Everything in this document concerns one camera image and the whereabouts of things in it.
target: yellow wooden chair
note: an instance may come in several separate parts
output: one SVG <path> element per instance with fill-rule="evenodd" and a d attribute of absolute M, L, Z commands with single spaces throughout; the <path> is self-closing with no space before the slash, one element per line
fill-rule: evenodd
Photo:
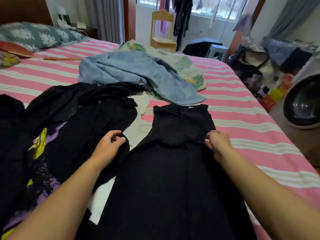
<path fill-rule="evenodd" d="M 156 20 L 171 22 L 171 36 L 169 39 L 154 38 L 153 29 Z M 174 15 L 168 13 L 166 10 L 159 10 L 152 12 L 152 23 L 150 33 L 150 46 L 153 48 L 169 49 L 171 53 L 175 53 L 177 49 L 177 43 L 172 40 L 172 34 L 174 32 Z"/>

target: person's left arm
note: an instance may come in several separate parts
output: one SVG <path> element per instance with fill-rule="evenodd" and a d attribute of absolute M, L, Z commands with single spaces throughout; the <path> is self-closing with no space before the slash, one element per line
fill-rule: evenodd
<path fill-rule="evenodd" d="M 20 223 L 7 240 L 74 239 L 100 172 L 125 142 L 119 130 L 109 131 L 88 159 Z"/>

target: wooden nightstand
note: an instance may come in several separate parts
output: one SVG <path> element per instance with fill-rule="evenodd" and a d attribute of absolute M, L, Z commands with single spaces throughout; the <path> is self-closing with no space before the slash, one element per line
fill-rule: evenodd
<path fill-rule="evenodd" d="M 76 32 L 84 35 L 84 36 L 88 36 L 89 38 L 93 38 L 98 40 L 98 29 L 94 28 L 94 27 L 90 27 L 87 26 L 86 29 L 76 29 Z"/>

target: black umbrella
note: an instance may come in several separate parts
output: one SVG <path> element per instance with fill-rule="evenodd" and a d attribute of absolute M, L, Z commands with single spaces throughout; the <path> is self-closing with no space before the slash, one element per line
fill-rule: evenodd
<path fill-rule="evenodd" d="M 196 39 L 192 40 L 192 42 L 184 48 L 182 53 L 188 56 L 205 57 L 210 48 L 210 45 L 212 44 L 222 45 L 219 40 L 215 39 Z"/>

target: teal pillow with white flowers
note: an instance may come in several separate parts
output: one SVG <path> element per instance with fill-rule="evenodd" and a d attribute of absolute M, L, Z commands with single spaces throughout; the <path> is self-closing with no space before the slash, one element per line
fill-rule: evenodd
<path fill-rule="evenodd" d="M 89 41 L 89 38 L 70 29 L 21 22 L 1 25 L 0 41 L 12 42 L 31 52 L 36 52 L 80 41 Z"/>

